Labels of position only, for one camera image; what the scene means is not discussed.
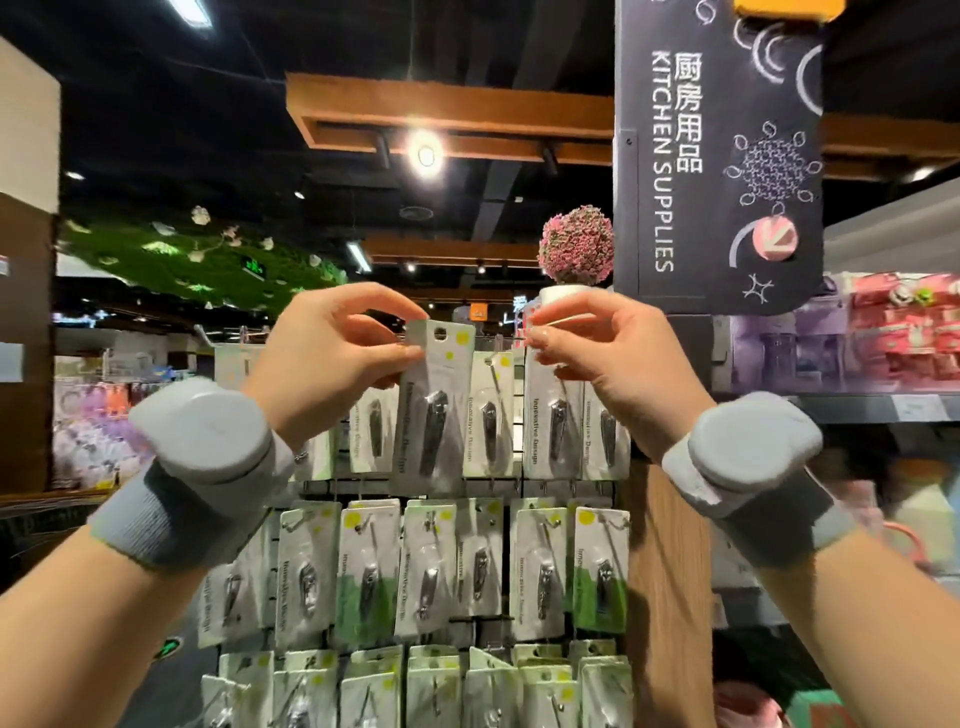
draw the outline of wall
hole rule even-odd
[[[48,480],[59,181],[60,85],[0,38],[0,342],[23,345],[23,381],[0,383],[0,495]]]

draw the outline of finger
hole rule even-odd
[[[396,342],[396,334],[379,321],[362,313],[347,316],[341,326],[344,338],[360,347],[375,347]]]
[[[359,350],[364,358],[369,380],[380,381],[399,375],[411,365],[423,359],[423,349],[409,344],[384,344]]]
[[[600,318],[609,319],[617,311],[637,305],[643,304],[612,291],[594,288],[538,308],[531,315],[530,323],[534,326],[542,326],[583,313],[592,313]]]
[[[364,311],[383,311],[404,321],[427,318],[426,311],[392,288],[368,281],[349,283],[325,291],[315,291],[329,301],[332,311],[346,316]]]
[[[551,360],[576,367],[590,378],[602,371],[609,349],[609,344],[590,341],[554,327],[531,328],[527,333],[527,342]]]

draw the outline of black ceiling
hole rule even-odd
[[[77,203],[180,210],[265,224],[279,240],[346,262],[364,231],[532,240],[552,214],[608,213],[609,168],[452,160],[424,187],[376,156],[306,149],[284,73],[612,94],[613,0],[204,0],[211,32],[167,0],[3,0],[0,35],[63,87],[66,209]],[[960,121],[960,3],[859,0],[833,24],[828,110]],[[300,190],[304,200],[294,196]],[[825,183],[827,223],[903,193]],[[408,222],[403,206],[434,210]],[[535,287],[539,271],[378,268],[393,285]]]

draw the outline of wooden pillar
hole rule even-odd
[[[631,513],[626,651],[636,728],[715,728],[707,522],[656,466],[617,488]]]
[[[49,482],[60,84],[0,38],[0,495]]]

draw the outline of ceiling light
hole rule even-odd
[[[925,180],[927,177],[932,175],[937,171],[936,167],[918,167],[913,173],[907,177],[908,182],[919,182],[920,180]]]
[[[444,168],[444,147],[433,132],[410,132],[407,137],[407,157],[414,172],[424,179],[437,177]]]
[[[201,0],[169,0],[170,4],[191,28],[212,28],[213,23]]]
[[[370,267],[367,256],[364,255],[363,248],[360,247],[360,241],[350,240],[347,243],[347,250],[350,251],[350,255],[353,256],[353,261],[357,264],[357,267],[360,268],[361,273],[369,273],[373,270],[373,268]]]

